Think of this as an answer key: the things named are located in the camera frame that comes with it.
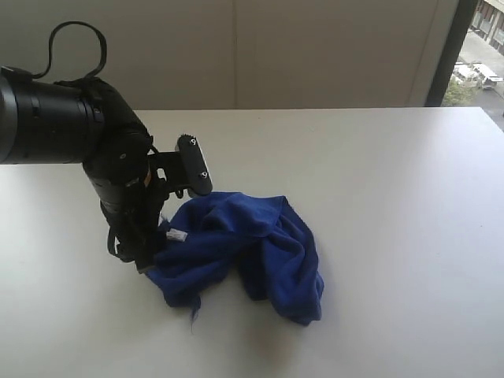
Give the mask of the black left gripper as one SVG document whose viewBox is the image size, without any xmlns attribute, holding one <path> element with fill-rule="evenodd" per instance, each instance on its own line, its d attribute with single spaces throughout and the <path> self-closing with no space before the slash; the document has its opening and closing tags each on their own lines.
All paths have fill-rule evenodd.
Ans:
<svg viewBox="0 0 504 378">
<path fill-rule="evenodd" d="M 161 248 L 158 221 L 169 196 L 184 179 L 178 152 L 125 154 L 108 166 L 101 183 L 100 207 L 109 225 L 108 252 L 124 263 L 133 263 L 138 273 L 154 267 Z"/>
</svg>

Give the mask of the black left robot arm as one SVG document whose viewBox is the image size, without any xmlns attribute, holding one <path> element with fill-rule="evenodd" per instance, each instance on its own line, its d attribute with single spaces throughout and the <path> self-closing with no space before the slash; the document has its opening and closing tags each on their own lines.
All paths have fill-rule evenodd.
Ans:
<svg viewBox="0 0 504 378">
<path fill-rule="evenodd" d="M 20 69 L 1 69 L 1 163 L 80 164 L 109 225 L 107 249 L 139 273 L 154 267 L 162 246 L 158 220 L 177 190 L 168 177 L 181 166 L 161 153 L 121 95 L 99 78 L 39 83 Z"/>
</svg>

